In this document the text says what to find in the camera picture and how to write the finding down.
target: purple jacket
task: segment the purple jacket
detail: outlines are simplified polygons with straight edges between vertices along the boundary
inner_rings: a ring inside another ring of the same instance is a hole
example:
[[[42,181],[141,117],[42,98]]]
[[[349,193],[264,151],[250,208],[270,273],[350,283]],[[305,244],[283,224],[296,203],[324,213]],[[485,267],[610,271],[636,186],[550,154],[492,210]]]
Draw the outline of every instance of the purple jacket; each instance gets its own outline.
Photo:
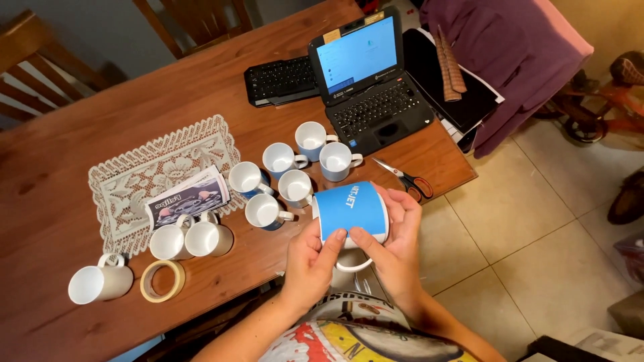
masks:
[[[479,126],[476,158],[489,155],[593,51],[548,0],[425,0],[420,18],[432,34],[440,25],[459,64],[506,99]]]

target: chair back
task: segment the chair back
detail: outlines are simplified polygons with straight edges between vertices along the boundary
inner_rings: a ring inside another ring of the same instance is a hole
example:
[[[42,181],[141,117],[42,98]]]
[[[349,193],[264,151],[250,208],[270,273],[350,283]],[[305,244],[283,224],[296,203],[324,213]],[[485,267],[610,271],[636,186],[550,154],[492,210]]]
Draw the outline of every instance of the chair back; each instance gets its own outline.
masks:
[[[37,77],[18,65],[23,62],[30,64],[63,94],[47,85],[42,77]],[[34,111],[0,102],[0,114],[26,122],[42,113],[65,106],[70,100],[82,99],[82,93],[52,64],[94,91],[109,88],[109,83],[103,77],[60,45],[49,28],[31,10],[24,11],[3,25],[0,28],[0,94]],[[2,76],[4,73],[38,95],[7,83],[6,77]]]
[[[166,12],[196,44],[183,50],[163,25],[148,0],[133,2],[177,59],[252,30],[243,0],[160,0]],[[239,25],[229,25],[226,8],[236,13]]]

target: hand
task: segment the hand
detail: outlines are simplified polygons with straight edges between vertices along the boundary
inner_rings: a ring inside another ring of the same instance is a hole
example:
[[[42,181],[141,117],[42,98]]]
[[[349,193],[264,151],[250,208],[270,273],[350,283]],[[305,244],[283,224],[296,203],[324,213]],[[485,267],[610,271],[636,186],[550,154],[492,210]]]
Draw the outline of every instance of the hand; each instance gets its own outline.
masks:
[[[421,206],[407,193],[374,184],[389,214],[389,237],[381,245],[360,227],[349,230],[351,239],[371,259],[384,288],[399,306],[422,292],[419,279],[418,229]]]
[[[286,261],[286,281],[280,292],[282,303],[300,316],[308,312],[331,284],[337,254],[346,240],[346,230],[334,231],[322,246],[317,218],[291,238]]]

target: black keyboard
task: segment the black keyboard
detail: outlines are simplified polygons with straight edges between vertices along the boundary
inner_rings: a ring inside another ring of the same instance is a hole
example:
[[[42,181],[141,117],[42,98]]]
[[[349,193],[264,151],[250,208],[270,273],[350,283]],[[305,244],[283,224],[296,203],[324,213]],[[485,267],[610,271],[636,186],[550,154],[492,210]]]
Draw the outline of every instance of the black keyboard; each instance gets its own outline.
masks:
[[[420,103],[420,98],[402,81],[334,113],[333,117],[346,137],[354,137]]]
[[[256,107],[319,95],[308,55],[252,66],[243,75],[248,101]]]

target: laptop screen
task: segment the laptop screen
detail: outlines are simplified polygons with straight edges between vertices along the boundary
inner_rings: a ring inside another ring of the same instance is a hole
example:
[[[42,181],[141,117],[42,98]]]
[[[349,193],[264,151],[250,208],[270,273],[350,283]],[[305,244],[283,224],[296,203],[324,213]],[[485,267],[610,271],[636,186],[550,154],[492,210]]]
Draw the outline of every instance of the laptop screen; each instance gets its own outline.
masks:
[[[342,36],[317,48],[329,94],[395,66],[393,17]]]

